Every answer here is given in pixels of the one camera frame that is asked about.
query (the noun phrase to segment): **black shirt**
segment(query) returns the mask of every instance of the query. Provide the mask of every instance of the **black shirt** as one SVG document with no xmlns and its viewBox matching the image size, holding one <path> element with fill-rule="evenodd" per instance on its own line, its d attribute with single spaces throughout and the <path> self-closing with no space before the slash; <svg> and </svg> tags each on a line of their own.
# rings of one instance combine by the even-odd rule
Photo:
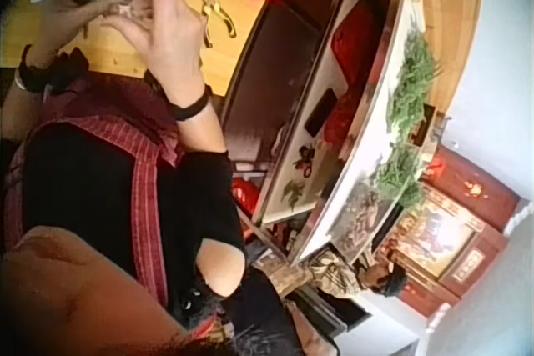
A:
<svg viewBox="0 0 534 356">
<path fill-rule="evenodd" d="M 2 175 L 17 149 L 2 141 Z M 51 124 L 29 142 L 23 167 L 23 230 L 65 228 L 136 277 L 130 198 L 134 159 L 68 123 Z M 203 238 L 244 249 L 225 153 L 187 153 L 177 168 L 157 166 L 158 211 L 169 310 L 191 284 Z"/>
</svg>

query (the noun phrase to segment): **gold scissors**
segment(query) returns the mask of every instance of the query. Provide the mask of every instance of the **gold scissors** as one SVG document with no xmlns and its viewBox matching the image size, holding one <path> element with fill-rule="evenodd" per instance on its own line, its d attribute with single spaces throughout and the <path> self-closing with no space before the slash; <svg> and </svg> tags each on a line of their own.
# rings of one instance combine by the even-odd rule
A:
<svg viewBox="0 0 534 356">
<path fill-rule="evenodd" d="M 211 42 L 211 37 L 209 35 L 209 18 L 211 13 L 214 12 L 223 20 L 223 23 L 228 28 L 228 35 L 231 38 L 237 37 L 237 31 L 235 30 L 234 21 L 230 15 L 220 6 L 219 1 L 217 0 L 202 0 L 202 15 L 206 17 L 206 34 L 204 36 L 204 43 L 207 48 L 212 48 L 214 45 Z"/>
</svg>

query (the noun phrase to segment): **elbow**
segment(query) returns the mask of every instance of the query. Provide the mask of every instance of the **elbow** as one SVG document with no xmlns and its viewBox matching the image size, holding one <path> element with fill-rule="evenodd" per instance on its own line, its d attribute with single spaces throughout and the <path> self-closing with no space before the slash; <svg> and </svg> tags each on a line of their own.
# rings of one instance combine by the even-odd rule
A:
<svg viewBox="0 0 534 356">
<path fill-rule="evenodd" d="M 204 239 L 196 258 L 197 267 L 209 288 L 228 298 L 239 287 L 244 273 L 244 254 L 227 243 Z"/>
</svg>

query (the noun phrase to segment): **red plaid fabric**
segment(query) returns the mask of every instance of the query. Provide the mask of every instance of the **red plaid fabric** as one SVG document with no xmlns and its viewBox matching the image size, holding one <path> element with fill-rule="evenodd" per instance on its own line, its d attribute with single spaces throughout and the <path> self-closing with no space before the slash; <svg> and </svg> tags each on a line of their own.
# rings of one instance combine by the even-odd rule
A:
<svg viewBox="0 0 534 356">
<path fill-rule="evenodd" d="M 182 154 L 166 102 L 142 82 L 96 77 L 80 80 L 43 105 L 43 121 L 28 139 L 50 123 L 70 123 L 121 148 L 134 159 L 131 198 L 133 258 L 139 282 L 166 307 L 164 256 L 156 189 L 158 158 L 176 166 Z M 25 143 L 5 178 L 4 230 L 7 249 L 23 236 Z"/>
</svg>

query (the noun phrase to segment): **wooden table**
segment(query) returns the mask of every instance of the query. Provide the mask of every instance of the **wooden table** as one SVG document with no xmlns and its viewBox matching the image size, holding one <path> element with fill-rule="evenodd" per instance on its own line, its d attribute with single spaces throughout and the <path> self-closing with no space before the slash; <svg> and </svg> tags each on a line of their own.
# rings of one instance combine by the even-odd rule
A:
<svg viewBox="0 0 534 356">
<path fill-rule="evenodd" d="M 201 0 L 186 0 L 200 11 Z M 201 53 L 206 83 L 214 93 L 224 96 L 234 73 L 239 55 L 243 50 L 254 22 L 263 7 L 264 0 L 219 0 L 223 8 L 233 18 L 237 37 L 229 38 L 225 25 L 213 18 L 209 29 L 214 43 L 212 49 Z M 23 48 L 38 34 L 40 3 L 29 0 L 15 0 L 6 11 L 2 30 L 1 67 L 16 67 L 20 62 Z M 68 47 L 82 49 L 88 58 L 91 70 L 131 77 L 142 77 L 145 66 L 132 46 L 111 28 L 101 28 L 102 18 L 89 26 L 88 39 L 78 35 Z"/>
</svg>

